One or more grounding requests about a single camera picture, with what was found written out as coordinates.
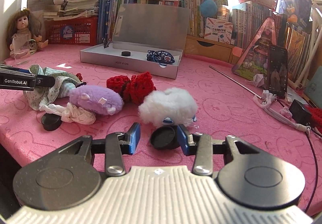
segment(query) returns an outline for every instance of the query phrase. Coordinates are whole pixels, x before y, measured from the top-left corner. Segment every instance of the metal rod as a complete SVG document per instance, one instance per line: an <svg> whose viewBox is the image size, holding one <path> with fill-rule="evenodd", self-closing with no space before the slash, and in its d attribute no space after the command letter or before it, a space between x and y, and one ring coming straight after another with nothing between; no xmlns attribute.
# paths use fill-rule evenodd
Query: metal rod
<svg viewBox="0 0 322 224"><path fill-rule="evenodd" d="M256 97L258 97L259 99L261 99L261 96L259 96L257 93L253 92L252 90L250 90L249 88L247 88L246 86L244 86L243 84L239 83L238 81L235 81L233 78L229 77L228 75L226 75L225 73L222 73L220 70L217 70L216 68L212 67L209 65L209 68L215 70L216 72L220 73L221 75L225 76L226 78L230 79L231 81L233 81L234 83L238 84L239 86L243 87L245 90L247 90L248 92L250 92L251 94L255 95Z"/></svg>

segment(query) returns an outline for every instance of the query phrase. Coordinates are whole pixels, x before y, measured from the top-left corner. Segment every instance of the pink table cover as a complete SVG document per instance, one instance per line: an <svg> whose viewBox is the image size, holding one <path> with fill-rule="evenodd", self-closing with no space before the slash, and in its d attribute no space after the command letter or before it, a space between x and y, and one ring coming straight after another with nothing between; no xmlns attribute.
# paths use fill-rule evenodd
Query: pink table cover
<svg viewBox="0 0 322 224"><path fill-rule="evenodd" d="M136 72L81 63L79 51L84 46L50 45L31 56L31 64L41 67L66 70L73 74L81 73L84 81L90 85L106 87L106 79L118 75L138 74ZM8 59L8 65L14 60ZM191 131L208 133L215 139L226 135L236 135L301 169L305 175L305 190L299 207L305 209L312 195L315 182L315 164L313 154L304 133L298 132L267 115L255 105L253 95L239 85L209 68L212 64L222 72L229 74L239 82L247 82L231 73L227 63L198 56L182 58L176 80L153 76L158 90L180 87L188 90L196 100L197 126ZM261 95L262 90L250 86ZM55 104L66 105L68 98L57 99ZM278 103L275 110L281 109ZM34 111L22 91L0 90L0 143L13 158L24 166L41 156L59 148L81 135L92 135L94 139L104 138L116 131L127 131L134 122L140 122L137 106L126 104L123 110L113 116L97 116L92 125L63 122L59 129L47 132L41 125L44 112ZM131 166L171 166L187 165L191 169L194 156L186 157L181 149L158 151L149 144L152 125L141 124L141 140L133 156L123 156L126 170ZM311 133L319 167L322 162L322 142ZM102 155L95 157L94 167L103 170ZM214 170L223 167L222 156L214 156ZM322 209L322 181L318 176L318 188L315 192L308 214L313 215Z"/></svg>

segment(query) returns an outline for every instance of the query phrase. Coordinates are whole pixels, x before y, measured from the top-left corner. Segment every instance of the white box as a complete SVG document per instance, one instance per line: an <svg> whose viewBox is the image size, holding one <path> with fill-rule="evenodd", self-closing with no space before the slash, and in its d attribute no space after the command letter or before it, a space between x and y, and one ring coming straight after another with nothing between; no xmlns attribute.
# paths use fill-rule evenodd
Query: white box
<svg viewBox="0 0 322 224"><path fill-rule="evenodd" d="M137 72L149 71L153 75L175 79L186 44L189 15L187 8L123 4L112 43L106 48L100 44L80 51L80 60ZM167 51L175 62L160 65L147 61L148 50ZM130 51L131 56L122 56L122 51Z"/></svg>

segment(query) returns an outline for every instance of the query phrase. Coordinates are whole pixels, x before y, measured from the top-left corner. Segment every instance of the blue patterned pouch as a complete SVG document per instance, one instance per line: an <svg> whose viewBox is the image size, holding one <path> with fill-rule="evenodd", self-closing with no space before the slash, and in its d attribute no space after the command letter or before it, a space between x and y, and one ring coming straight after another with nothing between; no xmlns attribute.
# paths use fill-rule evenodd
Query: blue patterned pouch
<svg viewBox="0 0 322 224"><path fill-rule="evenodd" d="M171 55L171 53L164 50L149 50L147 53L147 60L157 62L159 64L172 64L175 62L174 57Z"/></svg>

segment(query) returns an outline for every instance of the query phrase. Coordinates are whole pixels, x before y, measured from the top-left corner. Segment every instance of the doll hair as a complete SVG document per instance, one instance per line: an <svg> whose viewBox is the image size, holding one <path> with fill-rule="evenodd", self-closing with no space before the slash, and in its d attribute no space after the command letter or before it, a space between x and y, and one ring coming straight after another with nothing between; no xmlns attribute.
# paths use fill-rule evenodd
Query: doll hair
<svg viewBox="0 0 322 224"><path fill-rule="evenodd" d="M8 21L6 34L6 46L8 49L10 48L10 45L12 43L12 36L18 31L17 21L24 16L28 18L28 29L31 33L31 39L34 35L40 35L41 22L30 12L30 10L24 8L23 10L17 11L10 17Z"/></svg>

